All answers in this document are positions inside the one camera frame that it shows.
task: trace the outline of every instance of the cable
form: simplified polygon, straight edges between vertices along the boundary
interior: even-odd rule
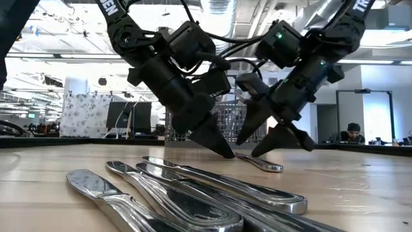
[[[185,0],[180,0],[180,2],[183,5],[183,7],[185,8],[187,17],[189,17],[190,22],[196,23],[196,21],[193,19],[193,15],[192,15],[191,11],[189,10],[189,7],[187,6],[187,3],[185,2]]]
[[[248,63],[248,64],[252,65],[252,66],[254,67],[254,70],[255,70],[255,69],[257,70],[257,75],[259,76],[259,78],[260,78],[261,80],[263,80],[263,78],[262,78],[262,73],[260,72],[258,65],[255,64],[253,61],[249,61],[248,59],[245,59],[245,58],[237,58],[237,59],[231,59],[231,60],[229,60],[229,62],[230,62],[230,63],[234,63],[234,62],[245,62],[245,63]]]
[[[243,43],[253,42],[255,39],[259,39],[261,37],[261,35],[260,35],[260,36],[252,37],[250,39],[230,39],[230,38],[225,38],[225,37],[222,37],[222,36],[218,36],[218,35],[215,35],[215,34],[212,34],[212,33],[209,33],[209,32],[205,32],[205,33],[213,39],[218,39],[218,40],[223,41],[223,42],[234,43],[234,44],[239,44],[239,43],[243,44]]]
[[[108,135],[115,133],[116,134],[116,139],[118,139],[118,133],[116,132],[116,130],[113,128],[111,130],[109,130],[104,136],[103,139],[105,139]]]
[[[261,67],[262,67],[264,64],[266,64],[267,62],[268,62],[267,60],[259,62],[259,63],[257,64],[258,69],[253,68],[252,73],[257,72],[257,71],[259,70],[259,68],[261,68]]]
[[[183,5],[183,7],[185,8],[187,17],[189,18],[190,22],[196,23],[197,25],[199,25],[199,22],[194,20],[193,15],[192,15],[191,11],[189,10],[189,7],[187,6],[187,3],[185,2],[185,0],[180,0],[180,2]],[[209,32],[205,32],[205,33],[211,38],[218,39],[218,40],[223,41],[223,42],[234,43],[234,44],[249,43],[249,42],[252,42],[254,39],[257,39],[258,37],[260,37],[260,36],[256,36],[256,37],[252,37],[250,39],[229,39],[229,38],[218,36],[218,35],[215,35],[215,34],[212,34],[212,33],[209,33]]]
[[[130,129],[130,121],[131,121],[131,112],[129,113],[129,119],[127,120],[127,129],[126,129],[126,139],[129,138],[129,129]]]
[[[225,55],[225,53],[227,53],[227,52],[229,52],[229,51],[231,51],[231,50],[233,50],[233,49],[235,49],[235,48],[237,48],[237,47],[239,47],[239,46],[242,46],[242,45],[244,45],[245,43],[238,43],[238,44],[233,44],[232,46],[230,46],[230,47],[228,47],[228,48],[226,48],[226,49],[224,49],[222,52],[220,52],[219,53],[219,56],[224,56]]]
[[[180,74],[184,75],[184,76],[188,76],[188,75],[192,75],[194,74],[196,71],[198,71],[198,69],[200,68],[201,64],[203,61],[199,61],[199,63],[189,72],[185,72],[182,71],[181,69],[177,68],[177,70],[179,71]]]
[[[221,56],[222,58],[225,59],[225,58],[227,58],[228,56],[233,55],[233,54],[235,54],[236,52],[238,52],[238,51],[240,51],[240,50],[242,50],[242,49],[245,49],[246,47],[252,45],[253,43],[235,44],[235,45],[233,45],[233,46],[225,49],[225,50],[222,51],[221,53],[219,53],[219,56]],[[229,52],[229,53],[226,54],[226,55],[222,55],[224,52],[228,52],[229,50],[234,49],[234,48],[237,48],[237,47],[239,47],[239,48],[238,48],[238,49],[235,49],[235,50],[233,50],[233,51],[231,51],[231,52]],[[211,70],[213,69],[214,65],[215,65],[214,63],[211,63],[211,65],[209,66],[209,71],[211,71]]]
[[[129,104],[129,102],[126,102],[126,104],[123,107],[123,110],[119,113],[117,120],[116,120],[116,124],[115,124],[116,139],[118,139],[117,123],[118,123],[118,120],[120,119],[120,116],[122,116],[124,109],[126,109],[127,104]]]
[[[200,59],[210,61],[212,64],[216,64],[223,70],[229,70],[230,69],[230,63],[225,60],[223,57],[211,54],[211,53],[206,53],[206,52],[196,52],[196,56],[199,57]]]

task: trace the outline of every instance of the ceiling light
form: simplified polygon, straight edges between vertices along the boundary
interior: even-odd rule
[[[68,59],[121,59],[117,54],[61,54],[62,58]]]
[[[28,113],[25,110],[2,110],[1,113]]]
[[[392,64],[393,61],[341,59],[339,64]]]
[[[246,60],[249,60],[249,61],[258,61],[259,60],[258,58],[255,58],[255,57],[228,57],[228,59],[229,60],[231,60],[231,59],[246,59]]]
[[[53,54],[45,54],[45,53],[14,53],[10,52],[7,54],[6,57],[9,58],[55,58]]]

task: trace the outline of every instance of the black cable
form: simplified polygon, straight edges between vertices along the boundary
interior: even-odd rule
[[[193,15],[192,15],[191,11],[189,10],[189,7],[187,6],[187,3],[185,2],[185,0],[180,0],[180,2],[183,5],[183,7],[185,8],[187,17],[189,17],[190,22],[199,24],[199,22],[196,22],[194,20]],[[250,39],[229,39],[229,38],[218,36],[218,35],[215,35],[215,34],[212,34],[212,33],[209,33],[209,32],[205,32],[205,33],[211,38],[218,39],[220,41],[224,41],[224,42],[228,42],[228,43],[234,43],[234,44],[248,43],[248,42],[252,42],[254,39],[259,38],[259,36],[256,36],[256,37],[252,37]]]
[[[264,64],[266,64],[267,62],[268,62],[267,60],[259,62],[259,63],[257,64],[258,69],[254,68],[254,69],[252,70],[252,73],[257,72],[257,71],[259,70],[259,68],[261,68],[261,67],[262,67]]]
[[[260,78],[261,80],[263,80],[263,78],[262,78],[262,73],[260,72],[258,65],[255,64],[253,61],[249,61],[248,59],[245,59],[245,58],[236,58],[236,59],[231,59],[231,60],[229,60],[229,62],[230,62],[230,63],[234,63],[234,62],[245,62],[245,63],[248,63],[248,64],[252,65],[252,66],[254,67],[254,70],[255,70],[255,69],[257,70],[256,72],[257,72],[257,75],[259,76],[259,78]]]
[[[239,46],[233,46],[234,48],[235,48],[235,47],[239,47],[239,48],[237,48],[237,49],[235,49],[235,50],[227,53],[226,55],[224,55],[224,56],[222,56],[222,57],[226,59],[228,56],[233,55],[233,54],[235,54],[236,52],[247,48],[248,46],[252,45],[253,43],[239,44]],[[209,66],[209,71],[212,70],[212,68],[214,67],[214,65],[215,65],[214,63],[211,63],[211,65]]]
[[[261,41],[261,40],[264,38],[264,36],[266,36],[266,34],[265,34],[265,35],[256,36],[256,37],[253,38],[253,40],[252,40],[251,42],[248,42],[248,43],[254,44],[254,43],[256,43],[256,42],[259,42],[259,41]],[[233,44],[232,46],[224,49],[221,53],[219,53],[219,56],[223,56],[223,55],[225,55],[225,53],[227,53],[228,51],[233,50],[233,49],[235,49],[235,48],[237,48],[237,47],[239,47],[239,46],[241,46],[241,45],[243,45],[243,43]]]
[[[185,0],[180,0],[180,2],[182,3],[183,7],[185,8],[187,17],[189,17],[190,22],[196,23],[196,21],[193,19],[193,15],[192,15],[191,11],[189,10],[189,7],[187,6],[187,3],[185,2]]]
[[[230,39],[230,38],[225,38],[225,37],[222,37],[222,36],[218,36],[218,35],[215,35],[215,34],[212,34],[212,33],[209,33],[209,32],[205,32],[205,33],[213,39],[218,39],[218,40],[223,41],[223,42],[234,43],[234,44],[249,43],[249,42],[253,42],[256,39],[260,38],[260,36],[255,36],[255,37],[252,37],[250,39]]]
[[[222,70],[230,69],[230,62],[225,60],[225,58],[206,52],[196,52],[196,56],[200,59],[210,61],[212,64],[216,64]]]

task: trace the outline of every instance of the metal wire rack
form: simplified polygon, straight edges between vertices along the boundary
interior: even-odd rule
[[[236,138],[246,117],[246,106],[238,106],[235,104],[216,105],[211,112],[217,113],[218,127],[232,148],[253,149],[267,134],[267,126],[266,123],[264,123],[246,140],[245,143],[241,146],[237,146]],[[173,130],[171,126],[171,114],[167,110],[165,115],[165,129],[165,146],[183,148],[199,146],[194,142],[191,142],[189,139],[189,132],[179,135]]]

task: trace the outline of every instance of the reflective metal surface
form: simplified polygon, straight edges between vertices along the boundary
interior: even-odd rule
[[[123,162],[109,161],[106,166],[139,190],[157,212],[190,231],[242,231],[243,219],[229,209],[158,181]]]
[[[186,231],[151,212],[90,170],[71,171],[66,178],[78,192],[93,200],[121,232]]]
[[[145,162],[157,166],[171,168],[188,177],[194,177],[214,187],[229,190],[238,197],[268,209],[280,210],[287,213],[303,214],[308,209],[308,201],[294,193],[279,191],[240,180],[224,177],[219,174],[203,171],[190,166],[180,166],[156,157],[142,157]]]
[[[183,177],[166,168],[146,163],[137,164],[136,167],[158,180],[169,181],[175,184],[179,183],[182,189],[193,195],[217,200],[224,204],[243,217],[245,220],[244,231],[341,231],[340,229],[291,213],[282,213],[257,206],[222,190]]]
[[[237,153],[237,152],[235,152],[234,155],[241,160],[244,160],[246,162],[249,162],[255,165],[256,167],[262,169],[263,171],[275,172],[275,173],[281,173],[283,171],[283,166],[280,164],[273,164],[265,160],[251,157],[250,155]]]

